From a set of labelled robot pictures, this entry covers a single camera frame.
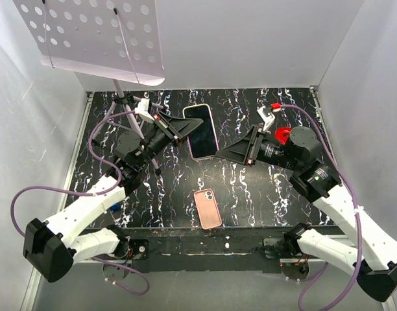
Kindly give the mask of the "phone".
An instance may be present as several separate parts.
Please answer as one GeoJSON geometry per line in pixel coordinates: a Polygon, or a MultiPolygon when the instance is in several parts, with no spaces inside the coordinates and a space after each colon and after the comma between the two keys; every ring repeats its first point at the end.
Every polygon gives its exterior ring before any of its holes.
{"type": "Polygon", "coordinates": [[[189,150],[195,161],[213,157],[219,150],[211,109],[207,104],[185,107],[185,118],[201,119],[203,123],[188,136],[189,150]]]}

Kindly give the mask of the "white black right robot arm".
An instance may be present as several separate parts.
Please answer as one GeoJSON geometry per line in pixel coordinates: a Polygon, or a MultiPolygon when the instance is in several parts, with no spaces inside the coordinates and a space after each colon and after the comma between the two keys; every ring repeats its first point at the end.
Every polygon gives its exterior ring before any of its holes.
{"type": "Polygon", "coordinates": [[[397,290],[397,241],[389,236],[362,207],[354,207],[348,189],[334,167],[320,161],[322,143],[315,132],[298,126],[282,133],[252,129],[239,141],[219,150],[216,156],[241,165],[256,161],[292,170],[289,179],[301,196],[326,213],[362,251],[330,239],[306,224],[298,224],[283,236],[285,252],[291,257],[313,255],[351,275],[371,298],[385,302],[397,290]]]}

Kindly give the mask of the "pink phone case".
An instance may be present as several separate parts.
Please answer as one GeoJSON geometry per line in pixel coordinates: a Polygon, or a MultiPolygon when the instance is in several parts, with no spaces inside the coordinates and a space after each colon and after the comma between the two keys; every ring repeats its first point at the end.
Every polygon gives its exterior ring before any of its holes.
{"type": "Polygon", "coordinates": [[[211,189],[196,191],[194,193],[194,200],[201,228],[209,230],[222,226],[217,201],[211,189]]]}

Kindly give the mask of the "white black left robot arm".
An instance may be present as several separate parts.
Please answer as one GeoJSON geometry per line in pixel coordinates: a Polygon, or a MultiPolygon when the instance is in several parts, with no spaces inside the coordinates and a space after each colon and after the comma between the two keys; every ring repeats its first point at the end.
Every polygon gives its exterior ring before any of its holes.
{"type": "Polygon", "coordinates": [[[202,124],[202,119],[158,112],[144,139],[134,130],[123,132],[114,148],[114,165],[88,192],[46,220],[35,218],[27,224],[24,257],[48,282],[56,282],[83,260],[127,256],[130,237],[116,225],[85,235],[83,230],[142,184],[146,166],[167,145],[183,143],[202,124]]]}

